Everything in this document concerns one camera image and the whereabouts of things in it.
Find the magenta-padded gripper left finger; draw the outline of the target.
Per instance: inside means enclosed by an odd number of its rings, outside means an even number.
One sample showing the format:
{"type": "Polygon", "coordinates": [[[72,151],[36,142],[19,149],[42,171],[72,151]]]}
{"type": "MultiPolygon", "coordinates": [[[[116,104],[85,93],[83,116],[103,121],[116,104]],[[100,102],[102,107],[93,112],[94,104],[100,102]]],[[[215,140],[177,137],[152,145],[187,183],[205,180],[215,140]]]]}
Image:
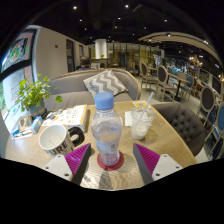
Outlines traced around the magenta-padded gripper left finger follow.
{"type": "Polygon", "coordinates": [[[66,156],[57,155],[43,169],[76,185],[80,185],[91,155],[91,144],[88,143],[66,156]]]}

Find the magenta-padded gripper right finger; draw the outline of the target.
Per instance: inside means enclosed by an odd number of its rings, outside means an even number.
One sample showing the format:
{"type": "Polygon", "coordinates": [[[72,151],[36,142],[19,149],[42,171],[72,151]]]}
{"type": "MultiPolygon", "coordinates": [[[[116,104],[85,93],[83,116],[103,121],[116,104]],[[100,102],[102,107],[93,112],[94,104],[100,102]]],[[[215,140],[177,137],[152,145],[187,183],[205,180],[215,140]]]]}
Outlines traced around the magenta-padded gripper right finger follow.
{"type": "Polygon", "coordinates": [[[159,155],[136,143],[133,144],[133,154],[145,185],[182,169],[168,154],[159,155]]]}

